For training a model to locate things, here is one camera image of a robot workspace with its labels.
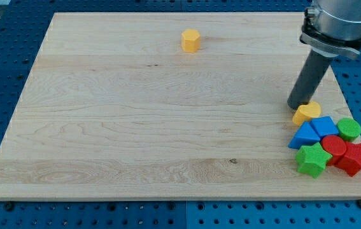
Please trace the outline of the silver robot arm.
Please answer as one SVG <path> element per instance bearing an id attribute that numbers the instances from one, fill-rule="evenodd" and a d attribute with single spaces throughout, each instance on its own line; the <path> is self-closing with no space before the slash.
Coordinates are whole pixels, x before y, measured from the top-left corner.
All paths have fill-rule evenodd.
<path id="1" fill-rule="evenodd" d="M 300 41 L 326 57 L 357 59 L 361 50 L 361 0 L 313 0 L 304 10 Z"/>

